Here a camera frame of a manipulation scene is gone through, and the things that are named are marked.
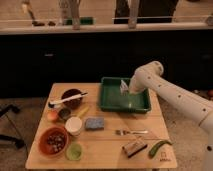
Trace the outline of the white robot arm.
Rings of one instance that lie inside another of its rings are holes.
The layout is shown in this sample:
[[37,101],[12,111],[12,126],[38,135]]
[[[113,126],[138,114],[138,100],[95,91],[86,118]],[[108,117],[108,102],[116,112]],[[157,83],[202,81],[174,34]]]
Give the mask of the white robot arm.
[[208,134],[202,171],[213,171],[213,102],[166,81],[163,72],[159,61],[138,67],[130,79],[129,92],[137,94],[149,88],[196,122]]

